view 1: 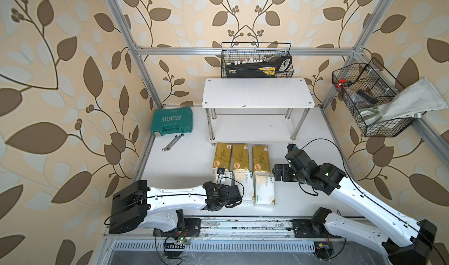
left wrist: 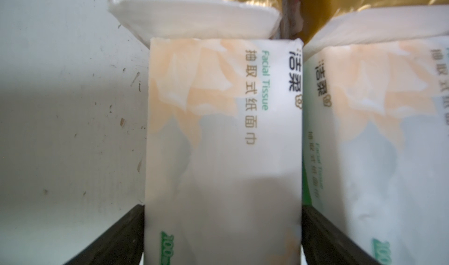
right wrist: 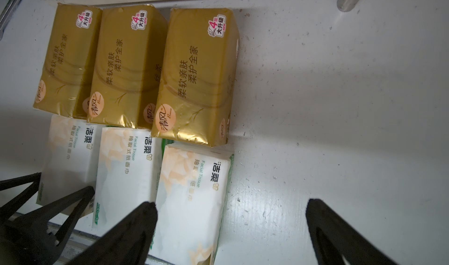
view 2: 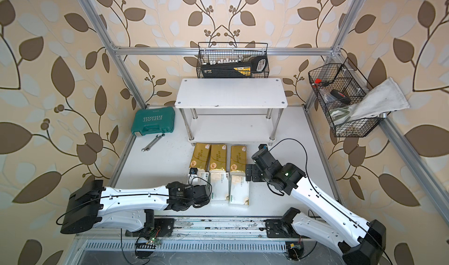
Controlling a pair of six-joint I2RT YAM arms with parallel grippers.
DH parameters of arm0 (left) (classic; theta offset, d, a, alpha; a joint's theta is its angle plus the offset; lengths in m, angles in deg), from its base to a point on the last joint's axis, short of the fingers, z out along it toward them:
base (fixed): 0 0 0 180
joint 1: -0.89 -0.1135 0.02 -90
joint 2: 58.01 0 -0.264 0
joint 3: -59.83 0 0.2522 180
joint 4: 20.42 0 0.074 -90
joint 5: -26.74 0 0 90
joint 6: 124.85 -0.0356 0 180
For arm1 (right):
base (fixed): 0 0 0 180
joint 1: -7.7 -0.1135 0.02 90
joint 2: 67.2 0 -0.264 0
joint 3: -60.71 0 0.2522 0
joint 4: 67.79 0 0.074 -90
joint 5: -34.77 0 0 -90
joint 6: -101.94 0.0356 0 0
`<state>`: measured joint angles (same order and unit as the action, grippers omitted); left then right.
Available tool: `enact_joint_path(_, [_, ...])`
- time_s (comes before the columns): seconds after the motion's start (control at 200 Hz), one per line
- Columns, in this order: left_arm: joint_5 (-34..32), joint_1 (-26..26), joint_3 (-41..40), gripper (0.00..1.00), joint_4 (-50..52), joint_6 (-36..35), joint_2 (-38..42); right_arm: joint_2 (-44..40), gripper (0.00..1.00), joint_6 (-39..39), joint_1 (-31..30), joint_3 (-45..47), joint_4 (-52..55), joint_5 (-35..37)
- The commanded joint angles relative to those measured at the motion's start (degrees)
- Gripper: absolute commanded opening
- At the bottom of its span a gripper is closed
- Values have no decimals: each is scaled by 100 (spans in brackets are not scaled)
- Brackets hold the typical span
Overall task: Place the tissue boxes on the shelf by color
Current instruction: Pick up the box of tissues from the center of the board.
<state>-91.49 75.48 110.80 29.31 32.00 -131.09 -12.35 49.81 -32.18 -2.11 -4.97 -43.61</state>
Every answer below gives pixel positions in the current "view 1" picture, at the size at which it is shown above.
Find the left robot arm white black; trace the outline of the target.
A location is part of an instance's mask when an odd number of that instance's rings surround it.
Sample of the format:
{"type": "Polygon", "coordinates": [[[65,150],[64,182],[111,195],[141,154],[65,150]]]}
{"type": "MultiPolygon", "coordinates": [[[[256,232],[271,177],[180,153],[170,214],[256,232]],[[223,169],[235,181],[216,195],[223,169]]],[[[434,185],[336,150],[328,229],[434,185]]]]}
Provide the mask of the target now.
{"type": "Polygon", "coordinates": [[[208,181],[197,187],[162,189],[138,180],[112,198],[111,215],[105,220],[108,233],[118,235],[140,225],[172,231],[182,226],[184,210],[220,211],[243,202],[244,190],[208,181]]]}

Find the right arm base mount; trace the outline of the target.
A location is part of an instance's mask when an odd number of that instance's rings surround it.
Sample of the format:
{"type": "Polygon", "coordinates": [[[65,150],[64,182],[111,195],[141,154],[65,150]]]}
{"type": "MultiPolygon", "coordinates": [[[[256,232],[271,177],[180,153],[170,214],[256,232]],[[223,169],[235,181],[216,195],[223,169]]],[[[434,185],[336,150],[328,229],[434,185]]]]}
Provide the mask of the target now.
{"type": "Polygon", "coordinates": [[[293,219],[292,229],[296,238],[336,239],[340,236],[330,234],[323,222],[313,219],[293,219]]]}

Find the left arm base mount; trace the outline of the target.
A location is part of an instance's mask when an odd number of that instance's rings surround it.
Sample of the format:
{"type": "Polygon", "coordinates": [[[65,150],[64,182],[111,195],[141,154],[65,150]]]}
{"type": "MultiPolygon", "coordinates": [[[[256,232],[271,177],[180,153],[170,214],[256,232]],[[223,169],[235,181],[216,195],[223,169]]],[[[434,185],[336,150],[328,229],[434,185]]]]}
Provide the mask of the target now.
{"type": "Polygon", "coordinates": [[[184,218],[181,222],[175,219],[163,219],[153,228],[155,237],[171,237],[175,239],[198,237],[201,231],[200,218],[184,218]]]}

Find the white tissue pack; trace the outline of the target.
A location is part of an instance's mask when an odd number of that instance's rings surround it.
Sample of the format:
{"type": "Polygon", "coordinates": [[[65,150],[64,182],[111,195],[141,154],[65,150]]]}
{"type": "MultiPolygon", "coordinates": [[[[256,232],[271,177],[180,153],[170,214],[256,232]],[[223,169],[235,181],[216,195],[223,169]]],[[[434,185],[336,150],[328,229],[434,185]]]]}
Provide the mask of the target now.
{"type": "Polygon", "coordinates": [[[217,175],[217,169],[214,169],[215,178],[213,180],[214,183],[219,185],[232,186],[233,185],[233,173],[226,169],[224,176],[217,175]]]}
{"type": "Polygon", "coordinates": [[[254,178],[251,172],[234,173],[235,185],[239,188],[239,192],[244,202],[254,202],[254,178]]]}
{"type": "Polygon", "coordinates": [[[275,206],[275,180],[272,176],[255,176],[256,206],[275,206]]]}

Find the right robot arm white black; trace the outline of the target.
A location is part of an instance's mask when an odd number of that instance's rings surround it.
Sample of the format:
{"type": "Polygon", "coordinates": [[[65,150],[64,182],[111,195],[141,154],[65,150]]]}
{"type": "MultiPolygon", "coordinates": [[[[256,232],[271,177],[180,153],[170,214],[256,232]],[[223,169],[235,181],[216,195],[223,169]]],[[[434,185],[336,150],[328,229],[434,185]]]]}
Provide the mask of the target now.
{"type": "Polygon", "coordinates": [[[385,256],[392,265],[425,265],[431,253],[437,252],[436,225],[393,209],[333,164],[317,165],[295,144],[287,149],[287,163],[276,164],[272,169],[276,181],[308,185],[347,204],[372,223],[369,226],[320,207],[307,224],[310,234],[351,240],[385,256]]]}

